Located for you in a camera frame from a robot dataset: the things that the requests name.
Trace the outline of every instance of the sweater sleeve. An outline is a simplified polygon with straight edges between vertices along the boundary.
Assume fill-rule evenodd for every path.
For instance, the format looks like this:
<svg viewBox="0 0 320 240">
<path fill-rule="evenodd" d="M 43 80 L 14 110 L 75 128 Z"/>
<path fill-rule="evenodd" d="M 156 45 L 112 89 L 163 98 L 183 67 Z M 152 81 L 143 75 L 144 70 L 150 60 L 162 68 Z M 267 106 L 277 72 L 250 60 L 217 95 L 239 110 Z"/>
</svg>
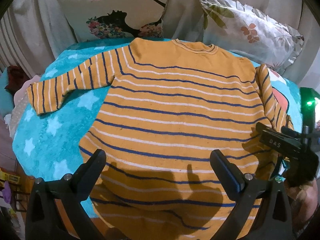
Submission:
<svg viewBox="0 0 320 240">
<path fill-rule="evenodd" d="M 29 101 L 37 115 L 53 112 L 61 108 L 72 90 L 109 86 L 119 73 L 116 51 L 102 52 L 60 76 L 31 84 Z"/>
</svg>

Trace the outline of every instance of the purple object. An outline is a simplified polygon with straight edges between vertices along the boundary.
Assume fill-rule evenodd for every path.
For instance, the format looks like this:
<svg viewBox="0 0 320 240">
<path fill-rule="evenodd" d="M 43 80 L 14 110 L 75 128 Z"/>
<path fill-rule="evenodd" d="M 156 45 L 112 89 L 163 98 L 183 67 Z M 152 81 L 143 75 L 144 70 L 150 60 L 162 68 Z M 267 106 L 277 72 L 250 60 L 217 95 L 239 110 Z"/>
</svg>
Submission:
<svg viewBox="0 0 320 240">
<path fill-rule="evenodd" d="M 11 202 L 11 189 L 10 189 L 10 185 L 9 185 L 9 182 L 6 181 L 4 183 L 4 189 L 2 190 L 2 196 L 3 196 L 3 199 L 6 203 L 10 204 Z"/>
</svg>

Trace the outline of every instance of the teal pillow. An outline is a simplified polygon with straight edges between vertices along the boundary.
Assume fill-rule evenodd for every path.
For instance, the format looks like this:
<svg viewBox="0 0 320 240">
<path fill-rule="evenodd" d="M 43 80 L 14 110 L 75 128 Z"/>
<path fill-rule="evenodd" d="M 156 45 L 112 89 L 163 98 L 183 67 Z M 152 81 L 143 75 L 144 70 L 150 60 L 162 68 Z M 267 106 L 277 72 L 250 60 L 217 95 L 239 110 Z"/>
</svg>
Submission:
<svg viewBox="0 0 320 240">
<path fill-rule="evenodd" d="M 0 114 L 2 117 L 5 117 L 7 114 L 11 114 L 14 108 L 13 96 L 5 89 L 8 84 L 8 70 L 5 68 L 0 76 Z"/>
</svg>

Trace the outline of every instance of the brown pillow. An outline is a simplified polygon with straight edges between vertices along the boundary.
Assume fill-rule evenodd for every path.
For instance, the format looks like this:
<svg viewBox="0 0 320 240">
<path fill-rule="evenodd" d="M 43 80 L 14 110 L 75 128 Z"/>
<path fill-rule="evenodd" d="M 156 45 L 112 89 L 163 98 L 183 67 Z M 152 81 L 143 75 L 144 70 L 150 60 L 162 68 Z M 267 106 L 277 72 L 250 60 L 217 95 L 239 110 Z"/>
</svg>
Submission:
<svg viewBox="0 0 320 240">
<path fill-rule="evenodd" d="M 8 78 L 9 84 L 5 89 L 9 90 L 12 95 L 14 95 L 23 84 L 30 79 L 20 66 L 9 66 Z"/>
</svg>

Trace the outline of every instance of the floral pillow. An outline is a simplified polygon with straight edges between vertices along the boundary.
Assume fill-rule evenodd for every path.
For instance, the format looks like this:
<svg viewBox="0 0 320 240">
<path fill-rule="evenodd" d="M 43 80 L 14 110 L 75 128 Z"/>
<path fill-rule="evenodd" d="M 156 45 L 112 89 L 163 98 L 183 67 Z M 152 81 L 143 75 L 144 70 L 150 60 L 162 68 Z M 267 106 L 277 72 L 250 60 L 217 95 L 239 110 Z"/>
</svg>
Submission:
<svg viewBox="0 0 320 240">
<path fill-rule="evenodd" d="M 162 37 L 167 0 L 57 0 L 79 42 Z"/>
<path fill-rule="evenodd" d="M 302 50 L 304 38 L 294 28 L 233 0 L 200 0 L 205 44 L 248 57 L 282 74 Z"/>
</svg>

